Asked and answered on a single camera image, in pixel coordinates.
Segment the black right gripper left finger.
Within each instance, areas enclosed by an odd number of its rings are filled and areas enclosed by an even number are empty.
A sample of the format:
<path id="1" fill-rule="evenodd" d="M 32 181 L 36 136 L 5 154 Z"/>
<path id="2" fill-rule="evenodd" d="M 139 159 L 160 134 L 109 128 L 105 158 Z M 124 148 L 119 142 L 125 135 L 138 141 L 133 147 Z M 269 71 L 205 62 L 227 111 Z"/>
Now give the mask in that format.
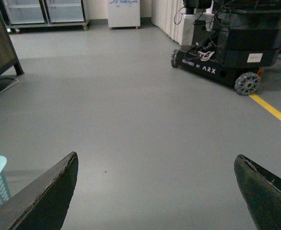
<path id="1" fill-rule="evenodd" d="M 79 160 L 71 152 L 0 205 L 0 230 L 59 230 L 77 183 Z"/>

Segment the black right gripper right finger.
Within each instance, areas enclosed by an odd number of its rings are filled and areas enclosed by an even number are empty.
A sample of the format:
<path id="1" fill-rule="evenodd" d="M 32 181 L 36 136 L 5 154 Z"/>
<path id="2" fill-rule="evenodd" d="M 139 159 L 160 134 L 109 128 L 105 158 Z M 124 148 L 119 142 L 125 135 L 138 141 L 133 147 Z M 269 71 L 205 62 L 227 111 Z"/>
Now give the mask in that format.
<path id="1" fill-rule="evenodd" d="M 239 190 L 258 230 L 281 230 L 281 178 L 239 154 L 234 161 Z"/>

